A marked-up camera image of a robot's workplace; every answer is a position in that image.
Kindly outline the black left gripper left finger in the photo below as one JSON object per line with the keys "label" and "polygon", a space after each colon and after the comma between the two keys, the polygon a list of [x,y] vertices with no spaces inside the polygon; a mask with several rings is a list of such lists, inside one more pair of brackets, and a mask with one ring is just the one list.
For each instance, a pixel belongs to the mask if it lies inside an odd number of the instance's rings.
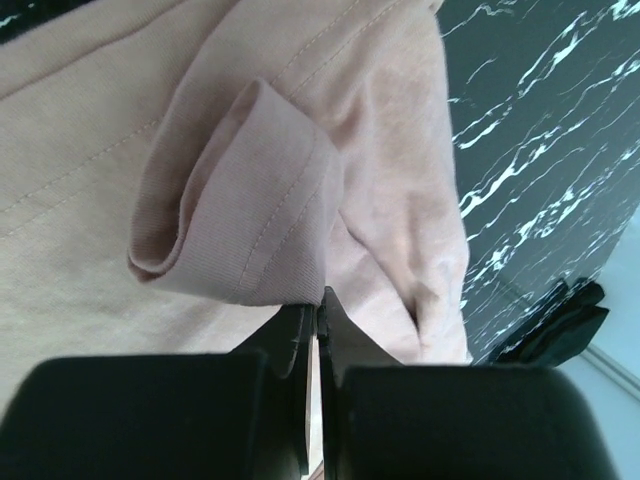
{"label": "black left gripper left finger", "polygon": [[2,477],[303,477],[315,317],[284,306],[227,353],[40,363],[2,419]]}

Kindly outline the pink printed t-shirt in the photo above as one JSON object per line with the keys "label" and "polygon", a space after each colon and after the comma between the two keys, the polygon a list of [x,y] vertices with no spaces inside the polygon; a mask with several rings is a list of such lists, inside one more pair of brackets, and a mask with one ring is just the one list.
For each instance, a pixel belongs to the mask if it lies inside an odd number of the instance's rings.
{"label": "pink printed t-shirt", "polygon": [[1,406],[40,363],[227,353],[332,288],[468,365],[437,1],[95,1],[1,48]]}

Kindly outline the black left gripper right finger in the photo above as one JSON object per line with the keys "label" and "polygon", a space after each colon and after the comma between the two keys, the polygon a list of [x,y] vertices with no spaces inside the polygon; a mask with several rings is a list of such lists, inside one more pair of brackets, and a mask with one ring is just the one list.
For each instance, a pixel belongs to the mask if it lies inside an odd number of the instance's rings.
{"label": "black left gripper right finger", "polygon": [[328,479],[613,479],[591,410],[548,368],[404,365],[327,289],[317,317]]}

